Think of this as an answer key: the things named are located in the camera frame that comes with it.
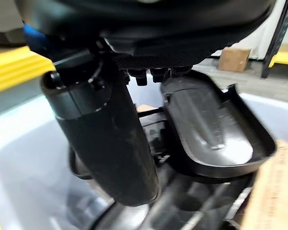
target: black cylindrical tube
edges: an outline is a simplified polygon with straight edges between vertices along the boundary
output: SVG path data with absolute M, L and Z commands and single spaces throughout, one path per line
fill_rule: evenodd
M 92 177 L 116 201 L 137 206 L 159 193 L 156 168 L 129 92 L 115 66 L 98 76 L 55 87 L 41 80 L 58 123 Z

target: floor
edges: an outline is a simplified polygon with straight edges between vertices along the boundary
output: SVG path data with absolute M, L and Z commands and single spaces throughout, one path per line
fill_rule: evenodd
M 218 59 L 206 59 L 193 69 L 208 74 L 220 88 L 236 83 L 239 92 L 288 102 L 288 65 L 276 64 L 267 79 L 260 78 L 261 62 L 249 62 L 243 73 L 218 70 L 217 65 Z M 39 78 L 0 92 L 0 113 L 39 95 Z
M 209 75 L 220 88 L 237 84 L 239 92 L 288 102 L 288 65 L 275 64 L 267 79 L 260 78 L 262 62 L 251 61 L 243 73 L 218 70 L 218 59 L 206 59 L 193 67 Z

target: white plastic bin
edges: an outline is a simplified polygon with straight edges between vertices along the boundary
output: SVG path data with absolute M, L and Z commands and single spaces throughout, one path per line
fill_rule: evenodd
M 128 86 L 134 103 L 162 106 L 159 84 Z M 241 94 L 276 139 L 288 141 L 288 103 Z M 68 169 L 67 140 L 44 97 L 0 116 L 2 230 L 78 230 L 103 201 Z

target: yellow beam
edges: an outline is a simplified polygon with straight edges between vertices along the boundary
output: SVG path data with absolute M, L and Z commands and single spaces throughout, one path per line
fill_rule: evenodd
M 0 53 L 0 91 L 54 70 L 52 62 L 28 47 Z
M 275 63 L 288 65 L 288 45 L 282 45 L 278 53 L 273 56 L 269 68 L 271 68 Z

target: black metal frame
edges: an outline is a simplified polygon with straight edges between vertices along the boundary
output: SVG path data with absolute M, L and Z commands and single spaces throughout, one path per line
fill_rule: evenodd
M 278 20 L 277 27 L 273 34 L 270 46 L 264 57 L 263 69 L 261 74 L 262 78 L 268 77 L 270 70 L 269 65 L 271 63 L 273 56 L 277 54 L 287 29 L 288 29 L 288 0 L 285 1 L 285 5 Z

